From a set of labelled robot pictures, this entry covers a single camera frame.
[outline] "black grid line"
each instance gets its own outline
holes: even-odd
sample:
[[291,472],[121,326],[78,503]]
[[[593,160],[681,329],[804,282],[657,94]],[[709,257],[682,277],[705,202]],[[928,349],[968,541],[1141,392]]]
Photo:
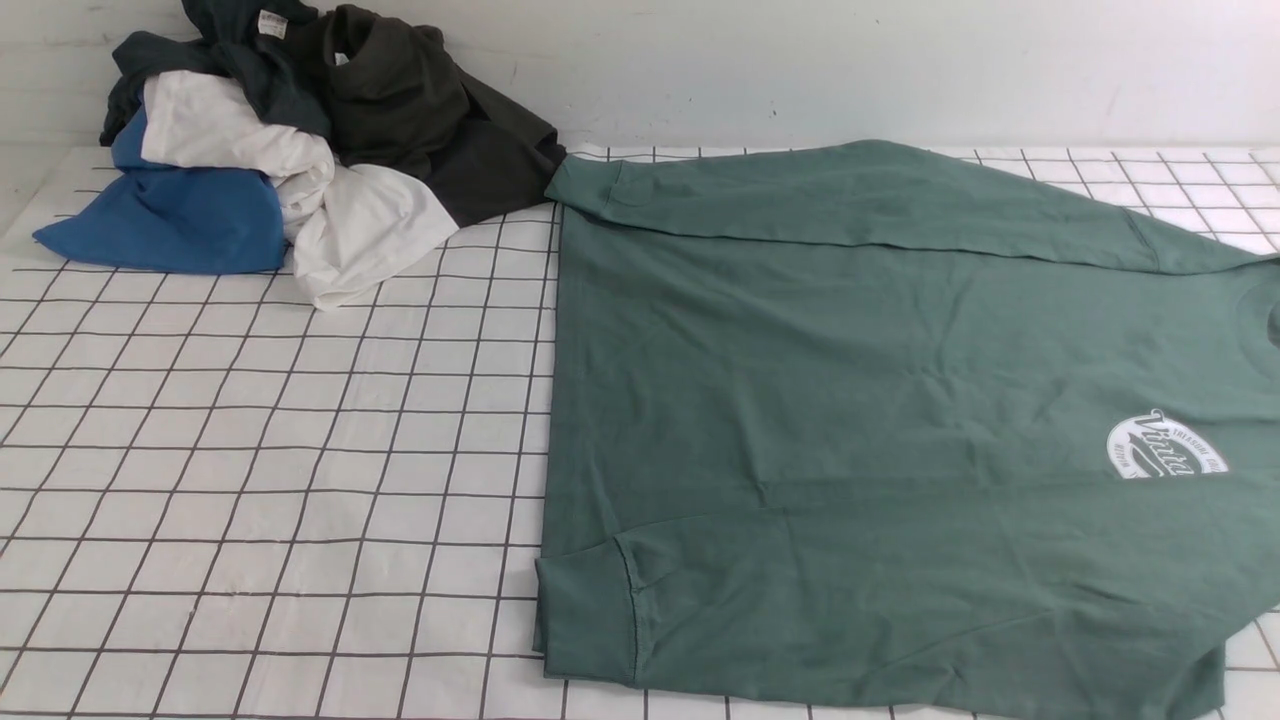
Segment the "black grid line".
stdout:
[[[506,223],[504,222],[499,222],[499,224],[498,224],[498,242],[499,243],[502,242],[502,232],[504,229],[506,229]],[[497,268],[498,268],[498,263],[497,263],[497,258],[494,258],[494,261],[493,261],[493,264],[489,268],[490,275],[493,275],[493,273],[497,272]],[[489,287],[485,288],[485,307],[483,310],[480,310],[480,336],[481,337],[484,336],[484,323],[485,323],[485,319],[488,318],[488,313],[489,313],[488,304],[489,304],[489,299],[492,297],[492,295],[493,295],[493,283],[490,282]],[[479,360],[479,357],[480,357],[480,352],[479,352],[479,348],[476,348],[476,352],[471,356],[471,372],[472,373],[475,372],[476,361]],[[463,391],[463,395],[462,395],[462,409],[463,409],[463,413],[466,411],[467,405],[470,405],[470,402],[471,402],[471,388],[472,388],[472,386],[474,386],[474,379],[468,378],[467,383],[466,383],[466,389]],[[454,434],[454,438],[453,438],[453,450],[454,450],[454,452],[457,452],[457,450],[462,445],[462,432],[463,432],[465,428],[466,428],[466,415],[463,414],[463,416],[458,420],[457,433]],[[524,433],[524,425],[521,425],[521,433]],[[522,448],[524,448],[522,445],[517,446],[517,450],[522,450]],[[449,459],[449,469],[448,469],[448,473],[445,474],[445,479],[444,479],[444,492],[443,492],[444,497],[440,500],[440,507],[439,507],[439,510],[436,512],[436,518],[435,518],[435,538],[434,538],[434,543],[433,543],[433,548],[431,548],[431,555],[428,557],[428,561],[426,561],[426,574],[422,577],[424,598],[425,598],[426,588],[428,588],[428,585],[431,582],[431,569],[435,566],[435,557],[436,557],[435,544],[438,544],[440,542],[440,533],[443,532],[443,528],[444,528],[445,511],[448,510],[448,503],[449,503],[449,486],[453,483],[453,471],[454,471],[456,468],[457,468],[457,455],[453,455]],[[499,573],[498,577],[499,577],[499,580],[498,580],[498,583],[499,583],[498,584],[498,596],[500,597],[502,596],[502,579],[500,579],[502,575],[500,575],[500,573]],[[498,614],[497,609],[500,607],[500,605],[502,605],[500,600],[494,601],[494,618],[497,618],[497,614]],[[419,638],[419,634],[421,633],[422,607],[424,607],[424,600],[420,600],[419,603],[417,603],[417,614],[413,618],[413,634],[412,634],[412,637],[410,639],[410,642],[411,642],[410,647],[415,648],[415,650],[417,648],[417,638]],[[490,634],[489,634],[489,650],[490,651],[493,650],[493,634],[494,634],[494,632],[495,632],[494,628],[490,628]],[[483,684],[480,687],[480,717],[484,717],[485,696],[488,694],[488,689],[489,689],[489,683],[488,683],[488,661],[485,661],[485,666],[486,666],[485,679],[484,679],[484,682],[483,682]],[[404,667],[404,682],[401,685],[399,703],[397,705],[397,710],[396,710],[396,716],[397,717],[403,717],[404,716],[404,702],[408,698],[408,684],[410,684],[410,679],[412,678],[412,674],[413,674],[413,666],[412,666],[412,664],[408,664]]]
[[[500,241],[500,238],[502,238],[502,228],[499,225],[499,229],[498,229],[498,241]],[[444,261],[444,254],[448,252],[448,251],[449,251],[448,246],[445,246],[440,251],[440,261],[442,263]],[[497,263],[498,263],[498,255],[497,254],[494,254],[493,263],[494,263],[494,265],[497,265]],[[439,283],[433,283],[431,284],[431,292],[430,292],[430,295],[428,296],[428,300],[426,300],[426,311],[422,313],[422,324],[419,328],[419,331],[420,331],[419,334],[420,336],[425,336],[426,334],[426,324],[428,324],[428,320],[431,316],[433,300],[435,299],[435,292],[436,292],[438,288],[439,288]],[[484,329],[484,319],[481,318],[481,323],[480,323],[480,328],[477,329],[477,334],[480,332],[483,332],[483,329]],[[476,346],[474,354],[479,355],[480,354],[479,340],[476,342],[477,342],[477,346]],[[410,366],[413,366],[413,368],[417,366],[417,359],[419,359],[419,355],[421,352],[422,352],[422,343],[419,342],[417,346],[413,348],[413,361],[412,361],[412,364]],[[399,433],[401,419],[403,418],[404,405],[407,402],[408,402],[408,386],[404,387],[404,392],[401,395],[399,413],[396,415],[396,423],[392,425],[392,433],[390,433],[392,442],[394,442],[396,436]],[[460,430],[461,430],[461,427],[462,427],[462,421],[460,419],[458,420],[458,428],[460,428]],[[381,492],[383,484],[387,482],[387,470],[389,469],[389,466],[390,466],[390,454],[388,454],[387,457],[383,459],[383,466],[381,466],[381,470],[380,470],[380,473],[378,475],[378,486],[374,489],[374,495],[375,496]],[[369,511],[365,514],[364,530],[360,534],[360,537],[361,537],[360,543],[356,546],[356,559],[355,559],[355,561],[351,565],[351,580],[347,584],[348,597],[347,597],[347,600],[342,605],[342,615],[339,615],[339,618],[338,618],[338,629],[337,629],[337,632],[334,632],[334,635],[333,635],[333,657],[337,657],[338,647],[342,643],[342,633],[343,633],[343,629],[346,628],[346,624],[347,624],[347,614],[351,611],[351,597],[352,597],[352,593],[356,589],[356,579],[360,577],[360,561],[361,561],[361,559],[364,557],[364,553],[365,553],[365,542],[366,542],[366,538],[369,537],[369,525],[372,523],[374,511],[376,510],[376,507],[378,507],[378,501],[376,500],[370,501],[370,503],[369,503]],[[442,510],[444,507],[444,500],[443,500],[443,497],[440,500],[440,507],[442,507]],[[430,575],[430,560],[428,561],[426,574]],[[419,612],[419,615],[421,615],[421,612],[422,612],[422,601],[421,600],[419,600],[419,603],[417,603],[417,612]],[[413,618],[413,629],[415,629],[415,632],[413,632],[413,635],[410,638],[410,651],[411,652],[415,650],[415,644],[417,643],[417,623],[419,623],[419,618],[415,616]],[[408,676],[410,676],[410,673],[412,671],[412,667],[413,667],[413,660],[412,660],[412,657],[410,657],[408,660],[404,661],[404,680],[406,680],[404,685],[406,687],[408,684]],[[324,708],[324,693],[325,693],[325,689],[329,687],[329,679],[330,679],[332,675],[333,675],[333,659],[330,659],[329,662],[328,662],[328,665],[325,666],[324,680],[320,684],[320,697],[316,698],[316,714],[320,714],[321,710]],[[404,688],[402,687],[401,688],[401,697],[399,697],[397,707],[403,707],[403,706],[404,706]]]
[[[218,287],[218,283],[215,282],[215,283],[212,284],[212,287],[210,288],[210,296],[212,295],[212,292],[215,291],[215,288],[216,288],[216,287]],[[261,297],[265,297],[265,296],[266,296],[266,293],[268,293],[268,292],[270,291],[270,287],[271,287],[271,283],[270,283],[270,282],[268,282],[268,283],[266,283],[266,286],[265,286],[265,287],[262,288],[262,295],[261,295]],[[260,309],[261,309],[261,307],[259,307],[259,309],[257,309],[257,310],[255,310],[255,313],[253,313],[253,319],[255,319],[255,320],[256,320],[256,318],[257,318],[257,311],[259,311]],[[234,360],[236,360],[236,359],[238,359],[238,357],[241,356],[241,354],[242,354],[242,352],[243,352],[243,350],[244,350],[244,345],[246,345],[247,342],[248,342],[248,334],[247,334],[247,332],[246,332],[244,337],[243,337],[243,338],[241,340],[241,343],[239,343],[239,347],[237,347],[237,350],[236,350],[236,357],[234,357],[234,359],[232,360],[232,364],[234,364]],[[221,395],[221,392],[223,392],[223,391],[225,389],[225,387],[227,387],[227,379],[228,379],[229,377],[230,377],[230,373],[228,373],[227,375],[224,375],[224,377],[223,377],[223,380],[221,380],[221,384],[219,384],[219,388],[218,388],[218,392],[215,393],[215,397],[216,397],[218,395]],[[283,384],[282,384],[282,387],[280,387],[280,393],[283,393],[283,392],[284,392],[284,387],[283,387]],[[210,418],[211,418],[211,416],[212,416],[211,414],[210,414],[210,415],[206,415],[206,418],[205,418],[205,421],[204,421],[204,424],[201,425],[201,429],[200,429],[200,433],[197,434],[197,438],[196,438],[196,442],[195,442],[193,445],[200,445],[200,439],[201,439],[201,438],[204,437],[205,432],[206,432],[206,430],[207,430],[207,428],[209,428],[209,420],[210,420]],[[262,425],[262,434],[264,434],[264,436],[265,436],[265,433],[266,433],[266,428],[268,428],[269,425],[270,425],[270,418],[269,418],[269,419],[268,419],[268,421],[266,421],[266,423],[264,423],[264,425]],[[189,468],[189,464],[191,464],[191,457],[192,457],[192,456],[188,456],[188,457],[187,457],[187,460],[186,460],[186,462],[183,464],[183,470],[182,470],[182,473],[183,473],[183,474],[184,474],[184,473],[187,471],[187,469]],[[247,483],[247,482],[248,482],[248,471],[246,471],[246,478],[244,478],[244,483]],[[174,483],[174,488],[177,488],[177,486],[178,486],[178,482],[175,482],[175,483]],[[221,541],[220,541],[220,542],[219,542],[219,543],[218,543],[218,544],[215,546],[215,548],[214,548],[214,555],[212,555],[212,557],[211,557],[211,559],[210,559],[210,561],[209,561],[209,569],[207,569],[207,570],[205,571],[205,578],[204,578],[204,582],[202,582],[202,584],[201,584],[201,587],[200,587],[201,592],[206,591],[206,589],[207,589],[207,587],[209,587],[209,579],[210,579],[210,577],[212,575],[212,571],[214,571],[214,568],[215,568],[215,566],[216,566],[216,564],[218,564],[218,556],[219,556],[219,553],[221,552],[221,548],[223,548],[223,544],[224,544],[224,543],[225,543],[225,541],[227,541],[227,536],[228,536],[228,533],[229,533],[229,530],[230,530],[230,528],[232,528],[232,524],[233,524],[233,523],[234,523],[234,520],[236,520],[236,511],[237,511],[237,509],[238,509],[238,506],[239,506],[239,500],[241,500],[241,497],[242,497],[241,495],[237,495],[237,496],[236,496],[236,500],[234,500],[234,501],[233,501],[233,503],[232,503],[232,507],[230,507],[230,511],[229,511],[229,512],[228,512],[228,515],[227,515],[227,523],[225,523],[225,524],[224,524],[224,527],[223,527],[223,533],[221,533]],[[172,501],[173,501],[173,496],[170,496],[170,497],[169,497],[169,502],[172,502]],[[156,523],[156,530],[155,530],[155,532],[156,532],[156,534],[159,534],[159,532],[160,532],[160,528],[163,528],[163,527],[164,527],[164,521],[165,521],[165,518],[168,516],[168,510],[169,510],[169,505],[166,505],[166,506],[165,506],[165,512],[164,512],[164,514],[161,515],[160,520],[159,520],[159,521]],[[151,543],[148,544],[148,550],[150,550],[151,547],[155,547],[155,539],[152,539],[152,542],[151,542]],[[146,559],[145,559],[145,557],[143,557],[143,560],[142,560],[142,561],[140,561],[140,562],[138,562],[138,570],[140,570],[140,571],[141,571],[141,568],[143,568],[143,566],[145,566],[145,562],[146,562]],[[137,575],[134,575],[133,580],[131,580],[131,587],[132,587],[132,584],[133,584],[133,583],[136,583],[136,582],[137,582]],[[173,671],[174,671],[174,667],[175,667],[175,666],[177,666],[177,664],[178,664],[178,659],[179,659],[179,657],[182,656],[182,653],[183,653],[183,644],[184,644],[184,643],[186,643],[186,641],[187,641],[187,635],[188,635],[188,633],[191,632],[191,626],[192,626],[192,623],[195,621],[195,619],[196,619],[196,614],[197,614],[197,612],[198,612],[198,610],[200,610],[200,601],[201,601],[201,597],[202,597],[202,596],[197,596],[197,598],[196,598],[195,603],[192,605],[192,610],[191,610],[191,614],[189,614],[189,615],[187,616],[187,621],[186,621],[186,624],[183,625],[183,630],[182,630],[182,635],[180,635],[180,638],[179,638],[179,641],[178,641],[178,652],[175,652],[175,653],[174,653],[174,656],[173,656],[173,659],[170,660],[170,662],[169,662],[169,667],[168,667],[168,670],[165,671],[165,676],[164,676],[164,680],[161,682],[161,684],[160,684],[160,689],[159,689],[159,692],[156,693],[156,700],[155,700],[155,705],[152,706],[152,710],[151,710],[151,715],[152,715],[152,716],[155,716],[155,714],[156,714],[156,712],[159,712],[159,708],[160,708],[160,703],[161,703],[161,702],[164,701],[164,696],[165,696],[165,691],[168,689],[168,685],[169,685],[169,680],[170,680],[170,679],[173,678]],[[120,606],[122,606],[122,609],[123,609],[123,606],[124,606],[124,602],[122,602],[122,603],[120,603]]]
[[[561,227],[563,227],[563,225],[552,225],[552,229],[550,229],[552,236],[557,234],[558,228],[561,228]],[[552,261],[554,259],[557,259],[557,256],[554,256],[552,254],[548,254],[547,255],[547,264],[543,266],[543,296],[547,295],[547,279],[550,277]],[[534,337],[541,337],[541,325],[543,325],[543,313],[539,313],[538,314],[538,319],[535,320]],[[529,413],[529,405],[530,405],[530,401],[532,398],[532,391],[534,391],[534,384],[532,384],[534,375],[532,375],[532,373],[534,373],[534,369],[532,369],[532,366],[530,366],[529,383],[527,383],[527,386],[525,388],[524,423],[520,427],[520,448],[521,450],[524,450],[524,447],[525,447],[525,433],[529,429],[529,415],[530,415],[530,413]],[[511,547],[511,528],[512,528],[512,524],[513,524],[513,520],[515,520],[515,515],[516,515],[516,491],[517,491],[517,487],[520,486],[520,483],[516,482],[516,478],[512,478],[512,480],[513,482],[511,484],[511,497],[509,497],[508,505],[507,505],[507,530],[506,530],[506,538],[504,538],[503,550],[502,550],[502,564],[499,565],[499,571],[498,571],[498,597],[502,597],[503,584],[506,583],[507,559],[508,559],[509,547]],[[485,705],[488,703],[488,700],[489,700],[489,673],[490,673],[490,669],[492,669],[492,665],[493,665],[492,653],[493,653],[493,650],[494,650],[494,643],[498,639],[498,616],[499,616],[500,612],[502,612],[502,601],[499,600],[493,606],[493,624],[489,626],[489,653],[490,653],[490,659],[485,660],[484,680],[483,680],[481,692],[480,692],[480,716],[481,717],[484,717]],[[561,717],[562,719],[564,717],[564,711],[566,711],[567,703],[568,703],[568,682],[566,680],[564,685],[563,685],[563,689],[562,689],[562,694],[561,694]]]
[[[54,278],[49,282],[49,286],[45,288],[45,292],[44,292],[44,295],[41,297],[47,297],[49,296],[49,291],[54,287],[54,283],[56,283],[58,279],[59,279],[59,274],[55,274]],[[108,282],[102,283],[102,287],[99,288],[99,293],[97,293],[99,296],[101,296],[101,293],[106,290],[108,284],[110,284],[110,277],[108,278]],[[159,288],[160,288],[160,286],[157,284],[156,286],[156,291],[157,292],[159,292]],[[36,314],[36,309],[32,307],[31,314],[27,315],[27,318],[23,320],[23,327],[26,325],[26,323],[28,323],[31,320],[32,316],[35,316],[35,314]],[[81,324],[84,323],[84,318],[87,318],[87,316],[88,316],[88,311],[86,310],[84,314],[81,315],[81,319],[76,324],[76,327],[79,328]],[[58,365],[58,360],[60,360],[63,357],[63,355],[67,352],[67,348],[70,347],[70,345],[72,343],[68,340],[67,345],[64,345],[63,348],[58,352],[58,359],[54,360],[54,363],[51,364],[52,366],[45,373],[45,377],[40,380],[40,384],[37,386],[36,392],[32,393],[32,397],[31,397],[32,400],[35,400],[40,395],[40,391],[44,388],[45,383],[49,382],[49,378],[52,375],[52,368]],[[111,360],[111,366],[113,368],[115,366],[116,363],[119,363],[119,360],[120,360],[120,357],[123,355],[124,355],[124,346],[122,345],[120,350],[116,352],[115,357]],[[106,378],[104,378],[102,382],[99,383],[99,387],[97,387],[97,389],[93,393],[95,397],[97,397],[97,395],[102,391],[102,386],[105,383],[106,383]],[[20,421],[20,419],[24,415],[24,413],[26,413],[26,410],[23,410],[22,413],[19,413],[18,419],[14,420],[13,429],[10,429],[9,434],[13,434],[13,430],[18,429],[18,423]],[[68,441],[70,438],[76,437],[76,433],[79,430],[79,428],[83,424],[84,418],[87,415],[88,415],[87,410],[83,414],[81,414],[79,419],[77,419],[77,421],[76,421],[76,427],[72,429],[70,434],[67,436]],[[138,424],[138,430],[141,430],[141,429],[142,429],[142,424],[140,423]],[[40,497],[41,491],[49,483],[49,479],[54,475],[54,471],[58,469],[58,464],[65,456],[65,452],[67,452],[67,447],[65,446],[61,450],[59,450],[56,459],[49,466],[49,470],[45,473],[45,477],[41,479],[41,482],[36,487],[35,492],[31,493],[31,497],[27,500],[27,507],[23,510],[20,518],[18,519],[18,523],[14,525],[14,534],[17,534],[18,532],[22,530],[23,524],[27,521],[27,518],[31,514],[31,509],[36,503],[36,498]],[[120,465],[123,465],[124,464],[124,457],[120,457],[119,462],[120,462]],[[116,465],[116,471],[119,471],[119,465]],[[95,520],[95,518],[97,515],[97,510],[99,510],[99,507],[102,506],[102,500],[105,497],[106,497],[106,492],[102,492],[101,495],[99,495],[97,502],[93,505],[93,510],[90,514],[88,520],[84,523],[84,527],[81,529],[79,537],[76,539],[76,546],[73,547],[72,552],[67,556],[67,561],[63,565],[63,569],[59,573],[58,579],[54,582],[52,588],[50,589],[49,597],[45,598],[44,606],[40,609],[40,612],[36,615],[36,619],[32,621],[31,628],[27,630],[27,637],[23,641],[22,647],[19,647],[17,650],[17,655],[14,656],[13,662],[9,665],[9,670],[8,670],[8,673],[5,673],[4,680],[0,682],[0,697],[4,696],[5,689],[9,687],[9,682],[13,679],[14,673],[17,673],[18,664],[22,662],[23,655],[26,653],[28,646],[31,644],[32,639],[35,638],[36,630],[40,628],[41,621],[45,619],[45,614],[49,611],[49,606],[52,603],[54,597],[58,594],[58,588],[61,585],[63,580],[67,578],[67,573],[70,571],[72,564],[76,561],[76,555],[77,555],[77,552],[79,552],[79,548],[83,546],[84,537],[88,533],[88,529],[93,525],[93,520]],[[9,548],[9,544],[12,542],[13,542],[13,536],[4,538],[4,543],[0,544],[0,557],[4,556],[5,551]],[[84,675],[84,682],[88,683],[88,674]]]
[[[161,282],[160,282],[160,283],[159,283],[159,284],[156,286],[156,293],[159,293],[159,292],[160,292],[160,288],[161,288],[161,287],[164,286],[164,282],[165,282],[165,281],[161,281]],[[209,287],[209,296],[206,296],[206,300],[207,300],[207,297],[211,297],[211,296],[212,296],[212,293],[214,293],[214,290],[215,290],[216,287],[218,287],[218,283],[216,283],[216,282],[214,282],[214,283],[211,283],[211,284],[210,284],[210,287]],[[205,307],[207,307],[207,305],[202,305],[202,306],[201,306],[201,310],[200,310],[200,313],[204,313],[204,309],[205,309]],[[142,315],[140,315],[140,316],[138,316],[138,323],[141,323],[141,322],[142,322],[142,318],[145,318],[145,316],[146,316],[146,314],[145,314],[145,313],[143,313]],[[173,354],[173,360],[172,360],[172,361],[169,363],[169,369],[170,369],[170,370],[172,370],[172,369],[173,369],[173,366],[174,366],[174,365],[175,365],[175,364],[178,363],[178,357],[179,357],[179,356],[182,355],[182,350],[183,350],[183,347],[186,347],[186,343],[187,343],[187,341],[188,341],[188,340],[189,340],[189,336],[186,336],[186,337],[183,337],[183,341],[182,341],[182,343],[179,345],[178,350],[175,350],[175,351],[174,351],[174,354]],[[123,352],[124,352],[124,348],[123,348],[123,347],[122,347],[120,352],[122,352],[122,355],[123,355]],[[165,374],[165,378],[164,378],[164,382],[161,382],[160,387],[163,388],[163,387],[164,387],[164,384],[165,384],[165,383],[168,383],[168,382],[169,382],[169,375],[168,375],[168,374]],[[143,419],[142,419],[142,421],[141,421],[141,423],[138,423],[138,428],[137,428],[137,429],[134,430],[134,433],[133,433],[133,439],[132,439],[132,441],[129,442],[129,446],[128,446],[128,450],[132,450],[132,448],[133,448],[133,445],[134,445],[134,443],[137,442],[137,439],[138,439],[138,436],[141,436],[141,433],[142,433],[142,429],[143,429],[143,428],[146,427],[146,423],[147,423],[147,419],[150,419],[150,416],[151,416],[151,413],[152,413],[154,410],[155,410],[155,398],[152,398],[152,402],[151,402],[151,405],[150,405],[150,406],[147,407],[146,413],[143,414]],[[202,424],[201,424],[201,429],[200,429],[200,434],[197,436],[197,443],[198,443],[198,437],[202,437],[202,436],[204,436],[204,432],[205,432],[205,429],[206,429],[206,428],[209,427],[209,420],[210,420],[210,418],[211,418],[211,416],[212,416],[211,414],[206,414],[206,415],[205,415],[205,419],[204,419],[204,421],[202,421]],[[193,451],[191,451],[191,452],[188,454],[188,456],[187,456],[187,460],[186,460],[186,462],[183,464],[183,471],[186,471],[187,466],[189,466],[189,464],[191,464],[191,457],[192,457],[193,455],[195,455],[195,452],[193,452]],[[116,478],[119,478],[119,473],[120,473],[120,468],[123,468],[123,466],[124,466],[124,459],[122,457],[122,459],[120,459],[120,465],[119,465],[119,466],[116,466],[116,470],[115,470],[115,474],[114,474],[114,475],[111,477],[111,482],[110,482],[110,483],[108,483],[108,491],[110,489],[110,486],[115,483]],[[105,498],[105,497],[106,497],[106,492],[104,491],[104,493],[102,493],[102,498]],[[119,605],[119,606],[118,606],[118,607],[115,609],[115,615],[114,615],[114,618],[111,619],[111,623],[110,623],[110,625],[108,626],[108,630],[106,630],[106,633],[104,633],[104,635],[102,635],[102,641],[101,641],[101,643],[99,644],[99,647],[97,647],[97,651],[96,651],[96,653],[93,655],[93,661],[92,661],[92,662],[90,664],[90,667],[88,667],[88,671],[87,671],[87,673],[84,674],[84,680],[83,680],[83,682],[81,683],[81,688],[79,688],[79,692],[78,692],[78,693],[77,693],[77,696],[76,696],[76,701],[74,701],[74,702],[72,703],[72,715],[74,715],[74,714],[76,714],[76,708],[77,708],[77,707],[79,706],[79,703],[81,703],[82,698],[84,697],[84,691],[86,691],[86,689],[88,689],[88,684],[90,684],[90,682],[92,682],[92,679],[93,679],[93,671],[95,671],[95,670],[97,669],[97,665],[99,665],[99,662],[101,661],[101,659],[102,659],[102,655],[104,655],[104,652],[106,652],[106,643],[108,643],[108,641],[110,639],[110,637],[111,637],[111,632],[113,632],[113,630],[115,629],[115,625],[116,625],[116,623],[119,623],[119,620],[120,620],[120,614],[122,614],[122,612],[124,611],[124,606],[125,606],[125,603],[128,602],[128,598],[129,598],[129,592],[131,592],[131,591],[133,589],[133,585],[134,585],[134,584],[137,583],[137,579],[138,579],[138,577],[140,577],[140,575],[142,574],[142,569],[143,569],[143,568],[146,566],[146,562],[147,562],[147,559],[148,559],[148,556],[151,555],[151,548],[152,548],[152,547],[155,547],[155,542],[156,542],[156,538],[157,538],[157,536],[159,536],[159,533],[160,533],[160,528],[161,528],[161,527],[164,525],[164,520],[165,520],[165,516],[168,515],[168,511],[169,511],[169,506],[170,506],[170,503],[173,502],[173,497],[174,497],[174,495],[173,495],[173,493],[169,493],[169,495],[168,495],[168,497],[165,498],[165,505],[164,505],[164,509],[161,510],[161,512],[160,512],[160,518],[159,518],[159,519],[156,520],[156,524],[155,524],[155,528],[154,528],[154,529],[152,529],[152,532],[151,532],[151,539],[150,539],[150,542],[148,542],[148,543],[146,544],[146,547],[143,548],[143,551],[142,551],[142,556],[141,556],[141,557],[138,559],[138,564],[137,564],[137,566],[136,566],[136,568],[133,569],[133,574],[132,574],[132,577],[129,578],[129,584],[128,584],[128,587],[125,588],[125,592],[124,592],[124,596],[123,596],[123,597],[120,598],[120,605]]]
[[[1208,160],[1208,155],[1204,155],[1204,159]],[[1249,217],[1249,220],[1258,228],[1258,232],[1262,233],[1262,237],[1267,241],[1268,245],[1271,245],[1271,249],[1272,250],[1280,250],[1280,249],[1277,249],[1275,246],[1275,242],[1271,241],[1271,237],[1267,236],[1266,232],[1263,231],[1262,223],[1258,222],[1258,217],[1253,213],[1253,208],[1249,208],[1244,202],[1244,199],[1240,197],[1240,192],[1238,190],[1235,190],[1234,184],[1226,182],[1226,176],[1222,174],[1222,170],[1219,168],[1219,164],[1220,163],[1210,161],[1208,167],[1213,168],[1213,174],[1216,174],[1219,177],[1219,179],[1222,181],[1222,186],[1226,187],[1228,192],[1231,193],[1231,197],[1235,197],[1235,201],[1240,204],[1239,208],[1229,208],[1229,209],[1231,209],[1231,210],[1244,210],[1244,214]],[[1262,170],[1262,174],[1266,174],[1266,169],[1263,169],[1262,165],[1258,165],[1258,169]]]

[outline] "dark green shirt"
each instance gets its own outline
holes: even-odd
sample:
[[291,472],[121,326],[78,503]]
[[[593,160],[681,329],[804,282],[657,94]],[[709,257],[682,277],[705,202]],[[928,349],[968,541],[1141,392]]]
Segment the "dark green shirt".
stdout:
[[570,160],[547,671],[1189,720],[1280,601],[1280,265],[884,142]]

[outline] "pile of clothes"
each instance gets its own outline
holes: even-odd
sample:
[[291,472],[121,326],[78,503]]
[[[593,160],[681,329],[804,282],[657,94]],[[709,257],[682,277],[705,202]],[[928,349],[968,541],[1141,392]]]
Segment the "pile of clothes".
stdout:
[[458,228],[544,201],[550,124],[468,76],[443,33],[342,5],[183,0],[201,38],[114,53],[101,136],[123,177],[36,240],[170,273],[292,269],[333,309]]

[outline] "folded clothing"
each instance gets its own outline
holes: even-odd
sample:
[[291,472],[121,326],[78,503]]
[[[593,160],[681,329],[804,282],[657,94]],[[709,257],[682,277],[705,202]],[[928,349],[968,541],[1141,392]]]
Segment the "folded clothing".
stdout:
[[541,202],[564,159],[556,128],[462,72],[438,28],[340,5],[291,28],[284,46],[317,88],[342,161],[419,178],[461,227]]
[[142,159],[140,110],[111,147],[124,170],[79,215],[36,231],[78,263],[164,273],[279,269],[284,228],[275,190],[255,170],[177,169]]
[[319,12],[300,0],[183,0],[182,5],[200,40],[179,42],[136,32],[113,53],[122,77],[108,99],[104,146],[115,141],[141,108],[147,78],[166,70],[234,78],[264,122],[329,135],[329,115],[280,40],[291,27],[315,20]]

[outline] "sleeve cuff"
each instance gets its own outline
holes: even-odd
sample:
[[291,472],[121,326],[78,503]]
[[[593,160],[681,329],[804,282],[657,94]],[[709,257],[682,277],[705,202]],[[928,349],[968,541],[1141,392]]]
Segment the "sleeve cuff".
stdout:
[[547,675],[632,685],[636,616],[626,561],[614,541],[538,561]]

